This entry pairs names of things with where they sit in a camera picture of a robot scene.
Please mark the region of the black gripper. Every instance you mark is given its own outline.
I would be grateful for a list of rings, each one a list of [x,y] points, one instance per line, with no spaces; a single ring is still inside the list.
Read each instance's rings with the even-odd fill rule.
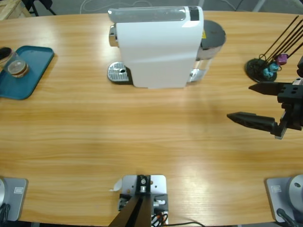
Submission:
[[[233,122],[261,131],[270,132],[276,139],[282,139],[287,129],[303,129],[303,86],[282,82],[260,82],[249,89],[264,95],[277,96],[284,113],[277,124],[275,118],[246,112],[229,113]]]

